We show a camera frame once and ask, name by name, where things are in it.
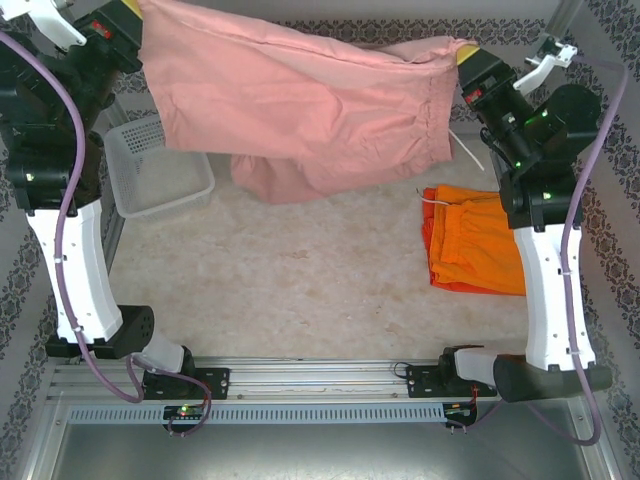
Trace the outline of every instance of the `floor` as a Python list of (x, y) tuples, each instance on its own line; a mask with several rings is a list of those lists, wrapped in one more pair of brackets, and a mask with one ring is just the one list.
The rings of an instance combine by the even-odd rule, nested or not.
[(495, 190), (486, 147), (393, 185), (271, 206), (211, 155), (211, 204), (172, 219), (128, 220), (111, 270), (119, 304), (147, 304), (195, 355), (435, 358), (482, 343), (523, 351), (524, 298), (429, 285), (416, 188)]

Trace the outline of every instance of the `metal frame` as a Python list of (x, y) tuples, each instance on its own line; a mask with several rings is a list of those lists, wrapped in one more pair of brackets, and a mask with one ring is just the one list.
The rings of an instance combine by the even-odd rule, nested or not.
[[(417, 362), (414, 364), (433, 364)], [(425, 402), (441, 404), (469, 400), (410, 399), (405, 381), (396, 377), (396, 361), (331, 361), (252, 358), (197, 358), (203, 367), (231, 369), (229, 400), (224, 405), (389, 405), (401, 406)], [(120, 387), (129, 385), (125, 366), (101, 362), (107, 376)], [(175, 405), (182, 402), (145, 402), (145, 405)], [(84, 364), (58, 365), (47, 391), (47, 400), (35, 434), (34, 445), (21, 480), (50, 480), (60, 453), (70, 415), (78, 406), (124, 406), (89, 372)], [(588, 408), (582, 398), (567, 400), (576, 433), (585, 437), (591, 429)], [(165, 434), (159, 427), (159, 435)], [(621, 479), (609, 439), (603, 435), (596, 447), (582, 448), (591, 478)]]

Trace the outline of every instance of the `orange garment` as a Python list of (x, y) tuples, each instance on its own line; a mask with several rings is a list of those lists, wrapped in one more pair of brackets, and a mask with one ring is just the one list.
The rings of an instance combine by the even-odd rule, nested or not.
[(431, 284), (456, 292), (525, 295), (520, 253), (497, 193), (427, 188), (422, 234)]

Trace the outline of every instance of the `laundry basket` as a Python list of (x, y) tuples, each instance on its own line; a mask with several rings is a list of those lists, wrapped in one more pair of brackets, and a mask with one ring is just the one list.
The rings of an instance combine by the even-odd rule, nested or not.
[(110, 130), (104, 143), (124, 218), (158, 220), (209, 204), (215, 180), (207, 156), (166, 148), (158, 115)]

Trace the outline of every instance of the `pink cloth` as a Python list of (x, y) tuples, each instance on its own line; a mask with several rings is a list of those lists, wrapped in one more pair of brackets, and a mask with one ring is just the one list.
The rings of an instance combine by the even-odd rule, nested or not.
[(392, 182), (451, 159), (465, 40), (358, 48), (173, 0), (140, 0), (140, 58), (167, 146), (225, 152), (271, 203)]

